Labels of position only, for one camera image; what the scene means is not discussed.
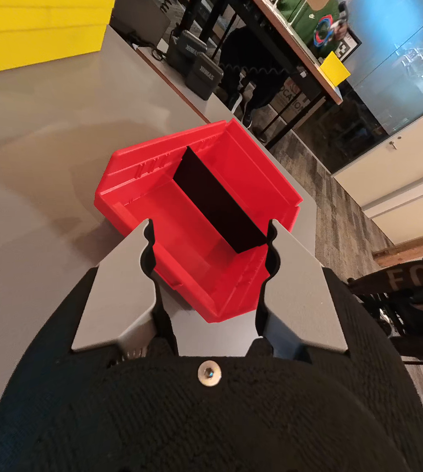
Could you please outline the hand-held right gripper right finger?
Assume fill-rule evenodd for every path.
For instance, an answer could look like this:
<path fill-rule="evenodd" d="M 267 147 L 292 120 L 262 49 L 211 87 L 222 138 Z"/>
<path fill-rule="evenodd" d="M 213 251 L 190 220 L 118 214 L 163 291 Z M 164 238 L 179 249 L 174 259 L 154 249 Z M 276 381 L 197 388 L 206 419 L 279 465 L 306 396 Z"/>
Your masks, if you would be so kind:
<path fill-rule="evenodd" d="M 267 229 L 256 331 L 274 357 L 296 359 L 307 347 L 344 354 L 348 346 L 321 263 L 277 220 Z"/>

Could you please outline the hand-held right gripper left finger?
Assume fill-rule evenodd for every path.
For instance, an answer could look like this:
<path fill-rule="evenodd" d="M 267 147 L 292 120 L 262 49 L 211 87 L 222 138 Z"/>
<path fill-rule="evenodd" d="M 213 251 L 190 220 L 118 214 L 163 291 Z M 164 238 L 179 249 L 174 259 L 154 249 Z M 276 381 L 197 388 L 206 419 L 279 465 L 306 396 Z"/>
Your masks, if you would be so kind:
<path fill-rule="evenodd" d="M 151 219 L 145 219 L 97 265 L 72 351 L 109 345 L 123 356 L 144 356 L 156 328 L 157 290 L 144 258 L 154 244 Z"/>

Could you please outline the red storage bin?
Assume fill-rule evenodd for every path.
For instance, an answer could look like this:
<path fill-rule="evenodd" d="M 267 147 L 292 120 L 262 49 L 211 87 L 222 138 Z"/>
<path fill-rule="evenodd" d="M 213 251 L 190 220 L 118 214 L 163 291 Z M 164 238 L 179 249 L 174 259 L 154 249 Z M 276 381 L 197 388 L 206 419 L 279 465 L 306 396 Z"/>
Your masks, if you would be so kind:
<path fill-rule="evenodd" d="M 95 207 L 123 235 L 154 226 L 155 272 L 208 323 L 255 310 L 267 242 L 236 253 L 173 175 L 189 146 L 267 237 L 277 220 L 289 232 L 302 196 L 236 120 L 218 121 L 115 151 L 95 192 Z"/>

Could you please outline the large yellow storage bin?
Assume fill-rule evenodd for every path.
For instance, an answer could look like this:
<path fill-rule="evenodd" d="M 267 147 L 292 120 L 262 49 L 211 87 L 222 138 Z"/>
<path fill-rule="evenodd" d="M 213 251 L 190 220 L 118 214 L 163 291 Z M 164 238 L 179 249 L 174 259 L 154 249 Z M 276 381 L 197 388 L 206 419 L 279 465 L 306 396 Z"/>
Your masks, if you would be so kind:
<path fill-rule="evenodd" d="M 113 0 L 0 0 L 0 71 L 97 52 Z"/>

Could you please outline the black chair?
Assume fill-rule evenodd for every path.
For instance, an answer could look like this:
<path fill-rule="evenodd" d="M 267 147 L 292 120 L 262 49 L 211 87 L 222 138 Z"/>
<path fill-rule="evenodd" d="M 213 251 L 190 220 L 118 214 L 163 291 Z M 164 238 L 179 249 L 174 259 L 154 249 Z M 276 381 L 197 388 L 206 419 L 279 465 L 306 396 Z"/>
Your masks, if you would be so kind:
<path fill-rule="evenodd" d="M 400 263 L 347 287 L 379 324 L 406 365 L 423 365 L 423 260 Z"/>

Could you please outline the white double door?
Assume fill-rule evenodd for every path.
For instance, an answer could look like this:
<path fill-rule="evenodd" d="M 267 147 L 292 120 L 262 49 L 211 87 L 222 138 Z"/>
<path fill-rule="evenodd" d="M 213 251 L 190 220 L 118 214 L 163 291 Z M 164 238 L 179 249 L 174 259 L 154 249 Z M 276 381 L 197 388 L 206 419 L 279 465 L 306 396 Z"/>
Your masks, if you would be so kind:
<path fill-rule="evenodd" d="M 362 207 L 393 244 L 423 236 L 423 177 Z"/>

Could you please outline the cardboard box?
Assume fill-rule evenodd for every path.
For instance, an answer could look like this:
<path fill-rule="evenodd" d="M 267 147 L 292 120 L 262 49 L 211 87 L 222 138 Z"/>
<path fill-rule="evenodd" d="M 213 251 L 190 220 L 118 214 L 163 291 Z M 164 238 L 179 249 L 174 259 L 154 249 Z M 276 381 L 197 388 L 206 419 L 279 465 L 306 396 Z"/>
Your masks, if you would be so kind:
<path fill-rule="evenodd" d="M 270 106 L 285 123 L 288 123 L 309 103 L 308 97 L 301 92 L 291 78 L 288 78 L 270 102 Z"/>

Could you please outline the small yellow bin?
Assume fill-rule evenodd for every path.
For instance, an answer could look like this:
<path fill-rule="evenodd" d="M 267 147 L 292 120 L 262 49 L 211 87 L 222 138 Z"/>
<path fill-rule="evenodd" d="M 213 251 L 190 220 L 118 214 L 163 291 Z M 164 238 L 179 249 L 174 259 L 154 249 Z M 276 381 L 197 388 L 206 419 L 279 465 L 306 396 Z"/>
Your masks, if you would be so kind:
<path fill-rule="evenodd" d="M 334 87 L 338 87 L 351 75 L 333 51 L 324 59 L 320 69 Z"/>

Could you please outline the black hard case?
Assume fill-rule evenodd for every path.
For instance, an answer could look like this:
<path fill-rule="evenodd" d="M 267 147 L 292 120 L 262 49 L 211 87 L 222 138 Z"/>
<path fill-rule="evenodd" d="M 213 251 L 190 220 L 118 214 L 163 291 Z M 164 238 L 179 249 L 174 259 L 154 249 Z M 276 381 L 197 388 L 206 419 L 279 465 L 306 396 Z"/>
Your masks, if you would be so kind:
<path fill-rule="evenodd" d="M 207 101 L 215 92 L 224 71 L 204 52 L 200 52 L 185 79 L 185 85 L 199 98 Z"/>
<path fill-rule="evenodd" d="M 199 53 L 207 51 L 207 43 L 190 31 L 182 31 L 179 36 L 171 34 L 166 53 L 167 64 L 181 76 L 186 77 Z"/>

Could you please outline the long brown-edged table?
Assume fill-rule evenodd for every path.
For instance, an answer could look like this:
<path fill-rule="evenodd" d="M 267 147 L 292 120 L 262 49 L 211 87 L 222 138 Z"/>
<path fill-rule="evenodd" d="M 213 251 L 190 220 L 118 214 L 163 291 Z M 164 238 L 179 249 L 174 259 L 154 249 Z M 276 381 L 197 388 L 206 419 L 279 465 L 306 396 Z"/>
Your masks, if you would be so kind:
<path fill-rule="evenodd" d="M 307 73 L 308 84 L 304 84 L 305 79 L 299 77 L 296 85 L 310 102 L 268 139 L 265 148 L 271 150 L 322 98 L 332 100 L 336 105 L 341 105 L 343 98 L 339 88 L 326 77 L 320 63 L 280 14 L 276 5 L 271 1 L 261 0 L 233 0 L 228 3 L 289 74 L 297 73 L 297 69 L 292 66 L 302 66 Z"/>

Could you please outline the framed marker tag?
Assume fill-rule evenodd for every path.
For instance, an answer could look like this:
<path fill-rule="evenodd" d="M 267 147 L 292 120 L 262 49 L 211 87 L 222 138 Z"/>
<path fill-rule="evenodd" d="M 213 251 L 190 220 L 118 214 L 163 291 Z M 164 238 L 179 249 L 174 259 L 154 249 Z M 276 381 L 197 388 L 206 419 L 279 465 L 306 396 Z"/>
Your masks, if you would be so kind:
<path fill-rule="evenodd" d="M 344 38 L 339 42 L 337 49 L 334 51 L 335 55 L 344 63 L 361 44 L 362 42 L 356 34 L 348 27 Z"/>

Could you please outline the glass partition window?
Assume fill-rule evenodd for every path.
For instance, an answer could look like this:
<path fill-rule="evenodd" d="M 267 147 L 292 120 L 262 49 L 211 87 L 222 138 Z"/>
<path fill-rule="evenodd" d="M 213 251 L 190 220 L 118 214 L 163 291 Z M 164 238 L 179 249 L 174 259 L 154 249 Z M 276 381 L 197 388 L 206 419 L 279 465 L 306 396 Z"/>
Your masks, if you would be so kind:
<path fill-rule="evenodd" d="M 347 1 L 358 48 L 341 105 L 325 102 L 297 135 L 334 174 L 423 116 L 423 0 Z"/>

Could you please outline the black box under table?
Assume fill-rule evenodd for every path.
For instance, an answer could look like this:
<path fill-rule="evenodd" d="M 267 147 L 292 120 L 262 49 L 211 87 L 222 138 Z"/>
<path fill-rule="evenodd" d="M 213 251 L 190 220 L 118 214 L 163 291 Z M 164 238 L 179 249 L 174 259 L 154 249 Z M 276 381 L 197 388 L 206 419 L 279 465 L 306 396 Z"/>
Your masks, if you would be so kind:
<path fill-rule="evenodd" d="M 116 0 L 109 26 L 123 38 L 134 37 L 157 46 L 170 23 L 155 1 Z"/>

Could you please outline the wooden post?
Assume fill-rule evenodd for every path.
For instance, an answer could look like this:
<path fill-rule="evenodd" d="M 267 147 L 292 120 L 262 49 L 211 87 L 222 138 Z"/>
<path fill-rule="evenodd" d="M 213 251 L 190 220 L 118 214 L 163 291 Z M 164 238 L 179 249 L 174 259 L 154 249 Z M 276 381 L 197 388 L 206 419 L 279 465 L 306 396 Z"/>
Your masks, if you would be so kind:
<path fill-rule="evenodd" d="M 374 251 L 372 257 L 380 267 L 386 268 L 423 258 L 423 236 Z"/>

